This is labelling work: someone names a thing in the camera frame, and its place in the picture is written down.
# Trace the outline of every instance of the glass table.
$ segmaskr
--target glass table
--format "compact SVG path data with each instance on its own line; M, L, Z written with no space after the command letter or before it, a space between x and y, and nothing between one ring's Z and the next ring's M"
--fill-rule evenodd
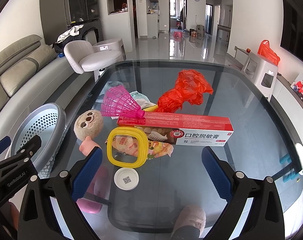
M247 177L264 179L277 174L276 185L286 211L300 196L303 179L283 182L280 171L288 172L281 157L289 154L292 168L301 171L301 164L290 135L280 118L258 89L240 71L229 66L184 61L130 61L110 66L84 100L57 154L52 176L69 170L85 157L79 151L73 126L77 117L90 109L100 110L101 91L106 85L123 84L129 92L138 91L151 102L174 87L178 73L195 69L212 85L214 93L204 94L200 106L184 103L181 113L229 117L234 133L224 147L212 147L216 155L227 161L234 171ZM110 223L125 231L141 233L171 233L175 221L188 204L196 204L206 213L206 227L213 226L226 201L219 198L202 162L199 146L174 146L169 157L147 160L137 168L139 184L131 191L119 189L114 174L120 168L106 156L106 139L117 120L104 117L104 128L93 140L104 152L103 166L109 171L105 199L86 193L85 198L108 206ZM122 155L121 161L130 161Z

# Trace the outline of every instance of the blue gripper pad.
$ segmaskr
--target blue gripper pad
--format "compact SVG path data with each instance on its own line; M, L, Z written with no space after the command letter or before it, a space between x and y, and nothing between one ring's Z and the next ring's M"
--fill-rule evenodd
M72 184L71 198L77 201L84 197L90 183L102 163L102 150L98 148L87 160Z
M0 140L0 154L6 150L11 144L11 140L9 136L4 137Z
M232 186L228 176L218 162L218 157L213 150L207 146L203 149L201 159L219 197L229 203L232 199Z

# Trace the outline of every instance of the pink shuttlecock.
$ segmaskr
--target pink shuttlecock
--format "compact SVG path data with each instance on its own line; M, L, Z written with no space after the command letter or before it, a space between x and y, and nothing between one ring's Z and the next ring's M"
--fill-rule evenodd
M143 118L145 115L145 111L141 110L140 106L123 86L110 88L106 92L100 112L103 116L131 118Z

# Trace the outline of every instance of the gray laundry basket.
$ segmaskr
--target gray laundry basket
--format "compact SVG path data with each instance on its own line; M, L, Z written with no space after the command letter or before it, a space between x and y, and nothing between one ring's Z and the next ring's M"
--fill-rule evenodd
M10 156L15 155L34 135L39 135L41 148L31 160L39 177L48 178L65 133L65 111L54 103L43 105L33 111L19 127L13 139Z

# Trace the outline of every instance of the red bag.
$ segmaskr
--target red bag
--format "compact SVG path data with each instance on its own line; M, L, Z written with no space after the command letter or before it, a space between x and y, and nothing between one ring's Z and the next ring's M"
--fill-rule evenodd
M269 47L269 41L264 40L260 43L258 54L264 56L265 58L269 59L272 63L278 66L280 61L280 57Z
M213 94L213 88L204 76L193 69L182 70L178 73L175 87L158 99L155 112L174 113L182 109L184 102L199 106L204 102L203 93Z

